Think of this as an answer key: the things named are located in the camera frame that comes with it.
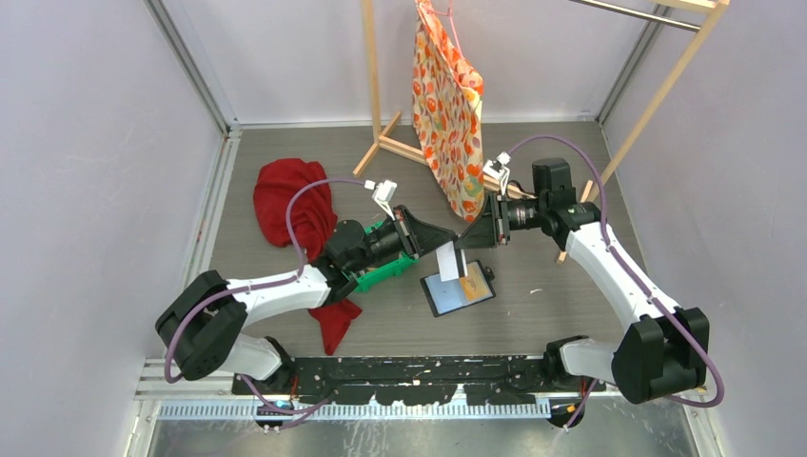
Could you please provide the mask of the silver white credit card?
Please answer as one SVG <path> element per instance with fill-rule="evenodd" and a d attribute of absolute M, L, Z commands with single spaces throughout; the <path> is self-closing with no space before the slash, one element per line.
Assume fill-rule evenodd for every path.
<path fill-rule="evenodd" d="M 467 275 L 467 262 L 462 249 L 449 241 L 435 250 L 442 282 L 459 280 Z"/>

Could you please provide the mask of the orange patterned credit card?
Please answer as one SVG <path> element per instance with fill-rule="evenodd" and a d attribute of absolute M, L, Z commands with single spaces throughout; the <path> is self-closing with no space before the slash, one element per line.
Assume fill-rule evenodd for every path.
<path fill-rule="evenodd" d="M 464 300 L 469 304 L 488 300 L 495 295 L 484 276 L 467 275 L 459 279 L 459 284 Z"/>

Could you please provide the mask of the black card holder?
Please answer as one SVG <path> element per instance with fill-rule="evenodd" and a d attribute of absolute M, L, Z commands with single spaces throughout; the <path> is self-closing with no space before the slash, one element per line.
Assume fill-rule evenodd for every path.
<path fill-rule="evenodd" d="M 491 300 L 497 296 L 493 286 L 496 275 L 492 268 L 484 266 L 480 260 L 476 260 L 467 265 L 467 275 L 484 276 L 487 279 L 491 290 L 495 293 L 495 295 L 488 300 Z M 431 313 L 434 317 L 442 317 L 449 313 L 488 301 L 485 300 L 472 304 L 467 303 L 464 300 L 463 293 L 461 292 L 459 280 L 442 282 L 439 273 L 423 277 L 420 280 L 420 284 L 427 304 L 429 305 Z"/>

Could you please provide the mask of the green plastic bin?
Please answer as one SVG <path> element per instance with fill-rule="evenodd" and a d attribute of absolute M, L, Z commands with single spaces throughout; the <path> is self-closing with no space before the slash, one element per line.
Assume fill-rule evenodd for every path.
<path fill-rule="evenodd" d="M 370 253 L 369 227 L 362 229 L 361 237 L 355 247 L 347 254 L 345 276 L 356 283 L 358 292 L 365 292 L 383 281 L 400 277 L 405 271 L 419 263 L 418 259 L 402 254 L 393 255 L 384 260 L 376 260 Z"/>

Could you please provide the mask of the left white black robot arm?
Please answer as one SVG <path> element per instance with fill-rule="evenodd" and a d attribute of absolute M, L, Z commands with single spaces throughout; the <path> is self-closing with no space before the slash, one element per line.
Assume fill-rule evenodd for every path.
<path fill-rule="evenodd" d="M 377 227 L 355 220 L 336 225 L 321 254 L 302 269 L 264 278 L 226 280 L 216 270 L 197 276 L 157 318 L 167 361 L 196 381 L 218 371 L 246 375 L 270 394 L 292 379 L 287 353 L 274 339 L 243 329 L 299 309 L 334 305 L 359 285 L 369 268 L 396 254 L 420 258 L 457 240 L 455 231 L 417 219 L 397 206 Z"/>

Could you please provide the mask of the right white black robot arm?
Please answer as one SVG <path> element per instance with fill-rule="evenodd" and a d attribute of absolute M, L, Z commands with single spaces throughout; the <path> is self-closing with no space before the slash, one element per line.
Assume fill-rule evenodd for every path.
<path fill-rule="evenodd" d="M 703 387 L 710 331 L 704 313 L 680 307 L 652 284 L 600 208 L 578 201 L 565 160 L 535 161 L 532 178 L 533 198 L 487 193 L 482 212 L 456 248 L 497 248 L 507 245 L 514 231 L 539 229 L 589 275 L 624 330 L 617 345 L 582 335 L 547 344 L 542 362 L 546 384 L 563 391 L 580 378 L 594 378 L 616 387 L 633 404 Z"/>

